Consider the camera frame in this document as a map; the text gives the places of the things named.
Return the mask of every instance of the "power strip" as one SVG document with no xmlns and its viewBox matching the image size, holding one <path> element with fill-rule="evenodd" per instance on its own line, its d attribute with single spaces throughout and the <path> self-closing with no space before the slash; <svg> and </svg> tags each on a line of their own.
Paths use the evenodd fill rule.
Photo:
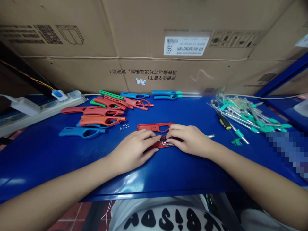
<svg viewBox="0 0 308 231">
<path fill-rule="evenodd" d="M 28 127 L 39 121 L 52 117 L 66 107 L 74 107 L 86 102 L 88 99 L 76 90 L 68 93 L 68 99 L 64 101 L 55 100 L 41 106 L 41 113 L 33 116 L 26 115 L 22 112 L 6 117 L 0 120 L 0 137 L 11 134 L 22 128 Z"/>
</svg>

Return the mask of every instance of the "pixelated area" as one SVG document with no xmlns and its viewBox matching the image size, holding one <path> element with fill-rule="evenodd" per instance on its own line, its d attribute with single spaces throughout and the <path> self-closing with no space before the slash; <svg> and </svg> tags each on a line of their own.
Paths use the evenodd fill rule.
<svg viewBox="0 0 308 231">
<path fill-rule="evenodd" d="M 286 167 L 308 181 L 307 132 L 266 132 L 266 141 Z"/>
</svg>

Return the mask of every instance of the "forearm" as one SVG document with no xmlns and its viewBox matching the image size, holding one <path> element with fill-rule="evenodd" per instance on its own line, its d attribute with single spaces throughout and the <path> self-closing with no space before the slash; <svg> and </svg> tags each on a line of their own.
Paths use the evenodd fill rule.
<svg viewBox="0 0 308 231">
<path fill-rule="evenodd" d="M 212 161 L 221 166 L 272 217 L 308 229 L 308 192 L 283 176 L 221 146 Z"/>
<path fill-rule="evenodd" d="M 0 206 L 0 230 L 47 230 L 72 205 L 116 175 L 109 160 L 102 158 L 39 185 Z"/>
</svg>

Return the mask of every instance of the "left hand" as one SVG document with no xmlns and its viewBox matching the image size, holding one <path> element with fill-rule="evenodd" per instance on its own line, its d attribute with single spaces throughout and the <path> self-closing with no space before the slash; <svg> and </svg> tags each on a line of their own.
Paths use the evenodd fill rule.
<svg viewBox="0 0 308 231">
<path fill-rule="evenodd" d="M 156 135 L 153 131 L 142 129 L 134 131 L 108 155 L 107 159 L 113 165 L 113 169 L 118 173 L 129 172 L 143 165 L 159 149 L 154 148 L 144 153 L 144 151 L 159 141 L 161 135 Z"/>
</svg>

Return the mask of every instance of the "hand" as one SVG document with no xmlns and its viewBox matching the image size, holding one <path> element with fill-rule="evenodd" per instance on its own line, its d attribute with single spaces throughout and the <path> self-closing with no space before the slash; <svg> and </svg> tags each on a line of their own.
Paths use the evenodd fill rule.
<svg viewBox="0 0 308 231">
<path fill-rule="evenodd" d="M 129 172 L 143 165 L 159 149 L 154 148 L 144 153 L 144 151 L 159 141 L 161 135 L 146 129 L 134 131 L 107 156 L 113 169 L 118 173 Z"/>
<path fill-rule="evenodd" d="M 172 137 L 180 138 L 183 142 L 172 139 Z M 174 144 L 183 152 L 209 159 L 219 148 L 223 147 L 208 138 L 195 126 L 173 124 L 170 126 L 166 138 L 166 142 Z"/>
</svg>

